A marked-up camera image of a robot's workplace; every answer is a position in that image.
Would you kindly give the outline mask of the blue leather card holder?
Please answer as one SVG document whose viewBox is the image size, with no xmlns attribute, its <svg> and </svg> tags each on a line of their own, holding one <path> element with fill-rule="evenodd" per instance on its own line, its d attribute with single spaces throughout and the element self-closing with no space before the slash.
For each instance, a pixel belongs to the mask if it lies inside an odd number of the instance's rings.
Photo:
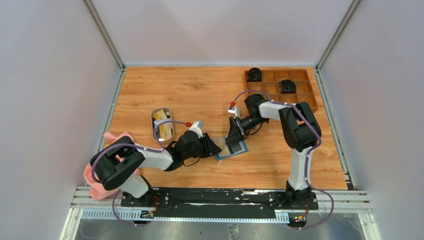
<svg viewBox="0 0 424 240">
<path fill-rule="evenodd" d="M 224 159 L 227 159 L 227 158 L 231 158 L 231 157 L 235 157 L 235 156 L 237 156 L 237 155 L 241 155 L 241 154 L 244 154 L 244 153 L 247 153 L 248 152 L 248 148 L 247 148 L 247 145 L 246 145 L 246 143 L 245 143 L 245 141 L 241 141 L 239 144 L 237 144 L 234 148 L 234 153 L 231 153 L 229 156 L 226 156 L 226 157 L 218 157 L 218 154 L 216 154 L 216 155 L 214 155 L 213 157 L 214 157 L 214 159 L 216 160 L 216 161 L 222 161 L 222 160 L 224 160 Z"/>
</svg>

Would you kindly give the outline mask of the gold card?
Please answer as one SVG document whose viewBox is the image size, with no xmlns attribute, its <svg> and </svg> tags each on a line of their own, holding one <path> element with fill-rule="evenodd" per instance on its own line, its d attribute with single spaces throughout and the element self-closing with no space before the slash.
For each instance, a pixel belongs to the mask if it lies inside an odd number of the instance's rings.
<svg viewBox="0 0 424 240">
<path fill-rule="evenodd" d="M 170 114 L 166 109 L 160 109 L 152 114 L 152 118 L 154 121 L 167 120 L 170 118 Z"/>
<path fill-rule="evenodd" d="M 218 153 L 218 157 L 223 158 L 231 154 L 229 147 L 226 145 L 226 139 L 224 137 L 218 138 L 215 141 L 215 144 L 221 149 L 221 152 Z"/>
</svg>

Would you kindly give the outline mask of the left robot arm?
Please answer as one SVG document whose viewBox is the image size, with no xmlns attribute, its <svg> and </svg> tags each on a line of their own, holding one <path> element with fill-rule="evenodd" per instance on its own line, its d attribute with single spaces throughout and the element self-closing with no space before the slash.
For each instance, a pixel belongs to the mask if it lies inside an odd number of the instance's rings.
<svg viewBox="0 0 424 240">
<path fill-rule="evenodd" d="M 174 171 L 190 158 L 209 158 L 222 152 L 207 133 L 187 130 L 178 140 L 171 141 L 164 148 L 148 148 L 134 142 L 124 132 L 115 135 L 104 133 L 112 143 L 96 153 L 84 170 L 84 178 L 90 186 L 88 194 L 94 200 L 103 200 L 118 191 L 133 195 L 140 206 L 149 206 L 153 193 L 148 182 L 139 174 L 140 168 Z"/>
</svg>

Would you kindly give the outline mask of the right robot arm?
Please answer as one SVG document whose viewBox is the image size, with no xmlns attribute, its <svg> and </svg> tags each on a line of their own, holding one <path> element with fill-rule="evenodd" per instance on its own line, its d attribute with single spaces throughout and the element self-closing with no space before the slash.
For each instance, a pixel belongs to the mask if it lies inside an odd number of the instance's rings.
<svg viewBox="0 0 424 240">
<path fill-rule="evenodd" d="M 290 175 L 286 182 L 283 203 L 292 209 L 305 204 L 312 194 L 310 186 L 311 157 L 322 140 L 321 128 L 306 101 L 278 102 L 265 99 L 262 94 L 249 95 L 244 103 L 248 116 L 229 118 L 229 132 L 225 144 L 231 148 L 250 136 L 250 130 L 269 120 L 279 120 L 286 144 L 291 150 Z"/>
</svg>

